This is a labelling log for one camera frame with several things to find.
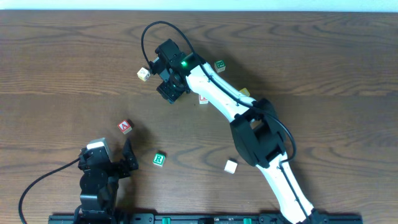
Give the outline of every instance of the wire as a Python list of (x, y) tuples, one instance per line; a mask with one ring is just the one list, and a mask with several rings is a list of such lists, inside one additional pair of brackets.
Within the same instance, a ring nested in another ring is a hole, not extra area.
[[(175, 25), (173, 25), (173, 24), (171, 24), (171, 23), (169, 23), (169, 22), (157, 21), (157, 22), (153, 22), (153, 23), (149, 24), (149, 25), (144, 29), (144, 31), (142, 32), (142, 35), (141, 35), (141, 49), (142, 49), (142, 54), (144, 54), (145, 61), (148, 63), (148, 66), (149, 66), (150, 69), (152, 69), (152, 65), (149, 63), (148, 58), (147, 58), (147, 55), (146, 55), (146, 53), (145, 53), (145, 49), (144, 49), (144, 36), (145, 36), (145, 33), (147, 32), (147, 30), (148, 30), (149, 28), (151, 28), (152, 26), (156, 25), (156, 24), (165, 24), (165, 25), (168, 25), (168, 26), (170, 26), (171, 28), (175, 29), (175, 30), (182, 36), (182, 38), (186, 41), (186, 43), (187, 43), (187, 45), (189, 46), (189, 48), (190, 48), (190, 50), (191, 50), (193, 56), (195, 57), (195, 59), (196, 59), (197, 61), (200, 61), (199, 55), (195, 52), (195, 49), (193, 48), (192, 44), (190, 43), (190, 41), (188, 40), (188, 38), (185, 36), (185, 34), (184, 34), (179, 28), (177, 28)], [(286, 181), (287, 181), (287, 183), (288, 183), (290, 189), (292, 190), (292, 192), (293, 192), (293, 194), (294, 194), (294, 197), (296, 198), (297, 203), (300, 205), (300, 208), (301, 208), (301, 210), (303, 211), (305, 217), (307, 218), (307, 220), (310, 221), (310, 219), (309, 219), (309, 217), (308, 217), (306, 211), (304, 210), (303, 205), (301, 204), (301, 201), (300, 201), (299, 197), (298, 197), (297, 194), (296, 194), (296, 191), (295, 191), (294, 188), (293, 188), (292, 183), (291, 183), (290, 180), (287, 178), (287, 175), (286, 175), (286, 173), (285, 173), (285, 170), (284, 170), (284, 168), (282, 167), (282, 164), (283, 164), (283, 163), (285, 163), (285, 162), (290, 162), (290, 161), (294, 160), (294, 158), (295, 158), (295, 156), (296, 156), (297, 148), (296, 148), (296, 143), (295, 143), (295, 141), (294, 141), (294, 138), (293, 138), (292, 133), (291, 133), (291, 132), (287, 129), (287, 127), (286, 127), (282, 122), (280, 122), (274, 115), (272, 115), (272, 114), (268, 113), (267, 111), (262, 110), (262, 109), (260, 109), (260, 108), (256, 108), (256, 107), (253, 106), (253, 105), (250, 105), (250, 104), (247, 104), (247, 103), (245, 103), (245, 102), (242, 102), (239, 98), (235, 97), (232, 93), (226, 91), (226, 90), (224, 89), (224, 87), (222, 87), (217, 81), (214, 80), (214, 78), (213, 78), (212, 75), (209, 75), (209, 73), (206, 71), (206, 69), (204, 68), (204, 66), (203, 66), (201, 63), (199, 63), (199, 66), (200, 66), (200, 68), (202, 69), (203, 73), (206, 75), (206, 77), (207, 77), (210, 81), (212, 81), (213, 84), (214, 84), (215, 86), (217, 86), (222, 92), (224, 92), (224, 93), (227, 94), (230, 98), (232, 98), (235, 102), (237, 102), (237, 104), (240, 104), (240, 105), (245, 106), (245, 107), (247, 107), (247, 108), (249, 108), (249, 109), (252, 109), (252, 110), (254, 110), (254, 111), (256, 111), (256, 112), (258, 112), (258, 113), (260, 113), (260, 114), (264, 114), (264, 115), (268, 116), (270, 119), (274, 120), (277, 124), (279, 124), (279, 125), (282, 127), (282, 129), (285, 131), (285, 133), (287, 134), (287, 136), (288, 136), (289, 139), (290, 139), (290, 142), (292, 143), (292, 150), (293, 150), (293, 152), (292, 152), (292, 155), (291, 155), (290, 157), (288, 157), (287, 159), (285, 159), (285, 160), (279, 162), (279, 168), (280, 168), (280, 170), (282, 171), (282, 173), (283, 173), (283, 175), (284, 175), (284, 177), (285, 177), (285, 179), (286, 179)]]
[(63, 169), (65, 169), (65, 168), (67, 168), (67, 167), (70, 167), (71, 165), (73, 165), (74, 163), (78, 162), (79, 160), (80, 160), (80, 158), (75, 159), (74, 161), (71, 161), (70, 163), (68, 163), (67, 165), (65, 165), (65, 166), (63, 166), (63, 167), (60, 167), (60, 168), (55, 169), (55, 170), (53, 170), (53, 171), (51, 171), (51, 172), (49, 172), (49, 173), (47, 173), (47, 174), (44, 174), (43, 176), (41, 176), (41, 177), (39, 177), (38, 179), (36, 179), (35, 181), (33, 181), (33, 183), (31, 183), (31, 184), (25, 189), (24, 193), (22, 193), (22, 196), (21, 196), (21, 198), (19, 199), (19, 204), (18, 204), (19, 218), (21, 218), (21, 221), (22, 221), (23, 224), (27, 224), (27, 222), (26, 222), (26, 220), (25, 220), (25, 217), (24, 217), (24, 213), (22, 212), (22, 203), (24, 202), (24, 198), (25, 198), (27, 192), (28, 192), (35, 184), (37, 184), (39, 181), (41, 181), (42, 179), (48, 177), (48, 176), (51, 175), (51, 174), (54, 174), (54, 173), (60, 171), (60, 170), (63, 170)]
[(77, 206), (77, 208), (75, 209), (75, 214), (73, 215), (73, 224), (77, 224), (79, 221), (80, 209), (81, 209), (81, 205)]

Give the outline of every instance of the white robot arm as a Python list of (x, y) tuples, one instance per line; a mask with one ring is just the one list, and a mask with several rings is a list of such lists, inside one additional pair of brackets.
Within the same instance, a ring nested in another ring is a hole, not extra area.
[[(268, 181), (283, 216), (291, 223), (308, 223), (306, 219), (313, 212), (313, 205), (305, 198), (289, 163), (282, 162), (287, 159), (283, 129), (275, 121), (250, 109), (254, 104), (263, 106), (276, 117), (272, 105), (267, 100), (257, 102), (240, 93), (209, 63), (198, 55), (185, 55), (170, 39), (155, 52), (158, 58), (151, 62), (151, 70), (163, 79), (157, 91), (170, 103), (183, 92), (191, 91), (208, 99), (229, 121), (239, 154), (248, 164), (256, 166)], [(263, 125), (252, 129), (250, 124), (255, 120), (260, 120)]]
[[(226, 83), (217, 73), (213, 71), (209, 63), (203, 65), (208, 74), (213, 76), (213, 79), (219, 84), (223, 85), (224, 89), (234, 94), (237, 98), (245, 103), (252, 103), (255, 99), (245, 96), (238, 90), (234, 89), (231, 85)], [(203, 73), (200, 66), (195, 67), (191, 70), (191, 74), (187, 77), (187, 83), (190, 89), (204, 96), (209, 100), (222, 114), (227, 118), (229, 122), (235, 120), (236, 114), (243, 114), (249, 108), (237, 104), (227, 94), (221, 91), (213, 82), (209, 82), (207, 76)], [(303, 222), (306, 219), (299, 203), (296, 201), (295, 195), (290, 189), (286, 178), (279, 169), (280, 161), (287, 159), (287, 154), (279, 154), (273, 160), (269, 162), (269, 167), (264, 168), (260, 165), (256, 167), (261, 171), (264, 177), (267, 179), (269, 185), (275, 193), (278, 199), (280, 210), (283, 216), (291, 223)], [(281, 164), (284, 167), (287, 178), (290, 180), (297, 196), (299, 197), (305, 212), (310, 215), (313, 209), (312, 204), (305, 198), (301, 191), (293, 173), (290, 169), (289, 163), (285, 162)]]

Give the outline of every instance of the green connector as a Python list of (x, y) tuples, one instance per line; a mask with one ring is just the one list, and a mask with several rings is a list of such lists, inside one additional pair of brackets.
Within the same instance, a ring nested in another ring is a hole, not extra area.
[(171, 218), (162, 218), (162, 224), (170, 224), (172, 222)]
[(251, 218), (244, 218), (243, 224), (251, 224)]

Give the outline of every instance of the wooden table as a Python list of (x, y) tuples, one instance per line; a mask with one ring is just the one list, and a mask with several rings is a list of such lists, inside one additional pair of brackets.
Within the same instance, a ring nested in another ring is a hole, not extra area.
[[(237, 89), (273, 102), (298, 145), (291, 163), (305, 195), (330, 213), (398, 222), (398, 15), (306, 12), (0, 12), (0, 222), (19, 223), (23, 190), (106, 137), (113, 159), (131, 138), (140, 169), (120, 181), (129, 212), (259, 213), (279, 204), (261, 173), (234, 148), (229, 124), (196, 94), (174, 105), (147, 82), (141, 33), (169, 21)], [(146, 35), (149, 58), (171, 28)], [(123, 119), (136, 127), (125, 136)], [(163, 168), (157, 151), (167, 153)], [(223, 167), (238, 160), (235, 174)], [(27, 194), (29, 223), (80, 204), (76, 166)]]

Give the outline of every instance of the green letter r block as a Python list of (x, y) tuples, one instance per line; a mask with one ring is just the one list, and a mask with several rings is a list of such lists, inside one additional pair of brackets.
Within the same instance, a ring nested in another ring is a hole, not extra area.
[(225, 70), (225, 63), (223, 60), (219, 60), (214, 63), (214, 67), (216, 68), (217, 73), (222, 72)]
[(157, 153), (157, 154), (155, 154), (153, 163), (157, 166), (162, 167), (165, 160), (166, 160), (166, 157), (164, 155)]

